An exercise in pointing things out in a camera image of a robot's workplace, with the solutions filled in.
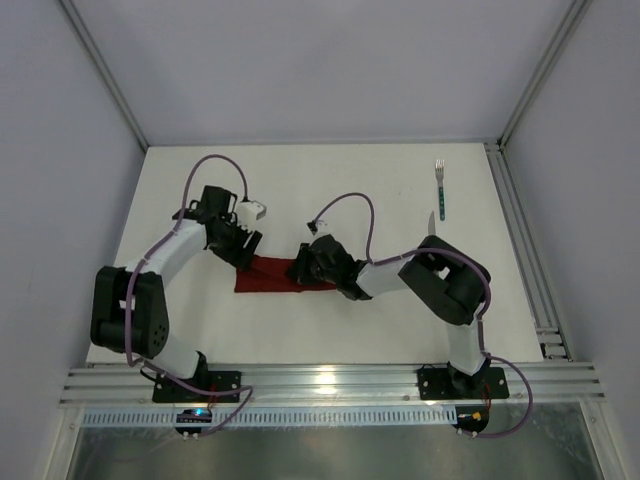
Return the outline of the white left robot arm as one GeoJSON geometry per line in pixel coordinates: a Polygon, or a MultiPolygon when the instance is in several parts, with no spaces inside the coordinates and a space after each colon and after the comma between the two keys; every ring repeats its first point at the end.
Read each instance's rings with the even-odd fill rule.
{"type": "Polygon", "coordinates": [[[184,202],[173,225],[139,259],[104,266],[95,277],[92,344],[124,355],[194,394],[211,392],[206,356],[179,340],[170,328],[165,289],[196,255],[209,250],[228,265],[247,270],[262,238],[256,225],[266,207],[217,186],[184,202]]]}

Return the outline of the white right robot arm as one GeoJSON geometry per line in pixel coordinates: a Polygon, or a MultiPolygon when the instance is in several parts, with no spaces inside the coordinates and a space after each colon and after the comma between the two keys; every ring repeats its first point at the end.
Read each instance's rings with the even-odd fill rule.
{"type": "Polygon", "coordinates": [[[409,290],[446,324],[447,375],[460,396],[480,395],[491,361],[482,352],[479,318],[488,309],[491,276],[486,268],[437,235],[379,261],[357,260],[332,235],[300,245],[286,277],[299,286],[328,283],[352,301],[409,290]]]}

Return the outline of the dark red cloth napkin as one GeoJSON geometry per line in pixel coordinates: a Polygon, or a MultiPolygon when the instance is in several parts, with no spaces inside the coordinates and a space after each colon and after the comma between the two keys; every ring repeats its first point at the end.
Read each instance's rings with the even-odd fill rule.
{"type": "Polygon", "coordinates": [[[262,257],[256,255],[247,271],[236,270],[235,293],[301,293],[307,291],[333,291],[336,287],[327,282],[300,285],[287,276],[294,265],[293,259],[262,257]]]}

